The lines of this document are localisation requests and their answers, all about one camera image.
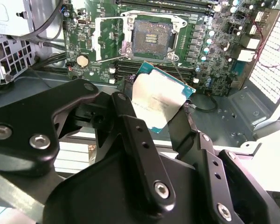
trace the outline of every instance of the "screw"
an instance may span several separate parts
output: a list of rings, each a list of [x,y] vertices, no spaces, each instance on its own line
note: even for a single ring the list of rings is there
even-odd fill
[[[84,87],[85,87],[86,89],[90,90],[90,91],[93,91],[93,90],[94,90],[94,88],[92,87],[92,85],[91,85],[90,83],[85,83],[85,84],[84,84]]]
[[[8,139],[12,133],[13,132],[9,127],[0,125],[0,140]]]
[[[228,152],[228,155],[230,156],[230,158],[232,158],[233,160],[235,160],[235,155],[232,152]]]
[[[65,12],[63,13],[63,15],[64,15],[66,18],[69,18],[70,13],[69,13],[68,11],[65,11]]]
[[[168,198],[169,197],[169,189],[165,184],[162,182],[157,182],[154,184],[154,190],[161,198]]]
[[[203,134],[202,137],[203,137],[205,140],[210,141],[210,138],[209,138],[207,135]]]
[[[259,116],[259,111],[254,111],[254,112],[253,112],[253,115],[254,115],[255,117]]]
[[[33,135],[29,140],[30,145],[36,149],[46,149],[49,147],[51,141],[43,134]]]
[[[222,205],[221,203],[217,204],[217,208],[218,211],[220,213],[220,215],[227,221],[230,222],[231,221],[231,214],[228,210],[228,208],[226,208],[224,205]]]

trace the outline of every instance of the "capacitor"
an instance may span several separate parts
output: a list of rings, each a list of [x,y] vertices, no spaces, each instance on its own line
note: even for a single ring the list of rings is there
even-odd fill
[[[236,35],[236,36],[239,36],[241,34],[241,32],[238,30],[238,29],[234,29],[233,30],[233,33]]]
[[[233,1],[232,1],[232,5],[233,5],[233,6],[237,6],[238,4],[239,4],[239,1],[238,1],[238,0],[233,0]]]
[[[204,51],[205,53],[208,53],[208,52],[210,51],[210,49],[209,49],[209,48],[204,48],[203,51]]]
[[[206,39],[205,41],[207,44],[211,44],[213,41],[211,39]]]
[[[210,30],[210,31],[209,31],[209,36],[213,36],[213,35],[215,35],[215,31]]]
[[[225,59],[226,59],[226,61],[228,61],[228,62],[231,62],[231,61],[232,61],[232,58],[229,57],[229,56],[225,56]]]
[[[248,4],[248,3],[244,4],[244,7],[245,7],[246,9],[250,9],[250,10],[254,8],[253,5]]]
[[[236,12],[236,10],[237,10],[237,8],[236,8],[236,7],[231,7],[229,11],[230,11],[231,13],[235,13],[235,12]]]
[[[227,51],[227,47],[226,46],[224,46],[224,45],[221,45],[221,47],[220,47],[223,51]]]

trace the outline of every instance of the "electrolytic capacitor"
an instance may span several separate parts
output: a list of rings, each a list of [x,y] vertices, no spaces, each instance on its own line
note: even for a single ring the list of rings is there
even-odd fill
[[[221,45],[221,47],[220,47],[223,51],[227,51],[227,47],[226,46],[224,46],[224,45]]]
[[[253,5],[248,4],[248,3],[244,4],[244,7],[245,7],[246,9],[250,9],[250,10],[254,8]]]
[[[243,27],[241,25],[238,25],[238,24],[235,25],[235,28],[238,29],[238,30],[242,30],[243,29]]]
[[[226,61],[228,61],[228,62],[231,62],[231,61],[232,61],[232,58],[229,57],[229,56],[225,56],[225,59],[226,59]]]
[[[239,36],[241,34],[241,32],[238,30],[238,29],[234,29],[233,30],[233,33],[236,35],[236,36]]]

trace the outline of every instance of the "hole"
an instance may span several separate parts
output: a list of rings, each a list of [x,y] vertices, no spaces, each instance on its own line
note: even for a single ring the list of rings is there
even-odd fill
[[[149,145],[146,142],[142,142],[144,148],[149,148]]]
[[[9,56],[9,57],[8,57],[8,62],[9,62],[10,64],[14,62],[14,60],[13,60],[13,57],[12,57],[12,56]]]
[[[4,68],[5,74],[10,71],[6,58],[3,61],[1,61],[1,66]]]
[[[29,58],[26,58],[26,62],[27,62],[27,66],[31,65]]]
[[[28,14],[27,12],[21,12],[21,13],[16,13],[17,16],[22,17],[23,19],[27,20],[28,19]]]
[[[6,47],[6,48],[5,48],[5,52],[6,52],[6,55],[10,55],[10,54],[11,54],[10,48],[9,48],[9,47]]]
[[[23,58],[20,60],[20,62],[21,62],[22,69],[26,68],[26,64]]]
[[[22,70],[20,62],[16,62],[15,66],[17,67],[18,72]]]
[[[11,72],[10,72],[10,75],[11,75],[11,76],[14,76],[14,75],[17,74],[17,70],[15,69],[15,65],[14,65],[14,64],[12,64],[12,65],[10,66],[10,69],[11,69]]]
[[[126,100],[125,95],[123,95],[122,93],[119,93],[119,94],[118,94],[118,97],[121,98],[122,100]]]
[[[19,57],[18,57],[18,54],[17,54],[17,53],[14,53],[13,55],[14,55],[14,60],[15,60],[15,61],[19,59]]]
[[[3,45],[0,43],[0,59],[4,58],[6,55],[5,55],[5,52],[3,50]]]
[[[215,173],[216,178],[218,178],[219,180],[221,179],[221,176],[217,173]]]
[[[139,132],[143,132],[143,129],[142,129],[140,126],[137,126],[136,129],[137,129]]]

